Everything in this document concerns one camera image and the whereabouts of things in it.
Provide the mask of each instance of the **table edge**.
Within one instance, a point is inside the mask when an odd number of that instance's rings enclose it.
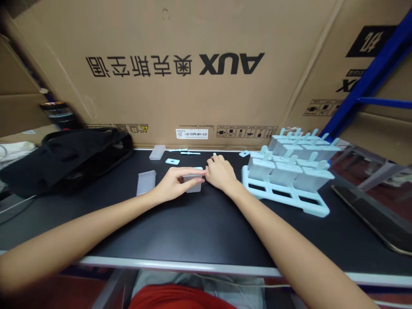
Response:
[[[277,268],[240,266],[227,264],[207,264],[174,261],[155,261],[132,259],[123,257],[99,257],[85,256],[79,261],[80,265],[116,267],[116,268],[144,268],[153,270],[168,270],[196,273],[220,273],[229,275],[257,276],[257,277],[282,277]],[[358,285],[375,285],[398,288],[412,288],[412,276],[397,276],[369,273],[350,273],[345,274]]]

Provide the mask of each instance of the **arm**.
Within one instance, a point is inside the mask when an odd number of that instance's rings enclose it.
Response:
[[[69,221],[6,252],[0,256],[0,294],[19,292],[75,263],[123,225],[204,182],[195,178],[181,184],[182,176],[205,173],[172,167],[152,191]]]
[[[213,156],[207,163],[206,180],[238,206],[279,271],[309,308],[377,308],[338,266],[247,191],[223,156]]]

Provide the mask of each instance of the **barcode label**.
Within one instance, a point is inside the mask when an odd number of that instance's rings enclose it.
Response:
[[[176,129],[178,139],[207,139],[208,129]]]

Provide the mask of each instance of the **white cloth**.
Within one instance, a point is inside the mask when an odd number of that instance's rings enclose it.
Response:
[[[36,145],[30,142],[0,144],[0,164],[5,167],[31,153]]]
[[[266,307],[264,288],[237,286],[214,280],[219,279],[242,285],[264,285],[263,278],[224,275],[204,276],[208,278],[200,278],[191,273],[140,270],[133,288],[132,298],[146,285],[169,283],[204,290],[206,293],[223,299],[238,309],[264,309]]]

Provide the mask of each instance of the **popsicle mold stand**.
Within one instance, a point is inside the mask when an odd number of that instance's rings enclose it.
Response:
[[[330,210],[318,190],[335,176],[327,163],[340,149],[325,141],[327,134],[273,135],[268,146],[252,151],[248,165],[242,167],[242,184],[258,199],[268,199],[293,207],[318,217],[326,217]]]

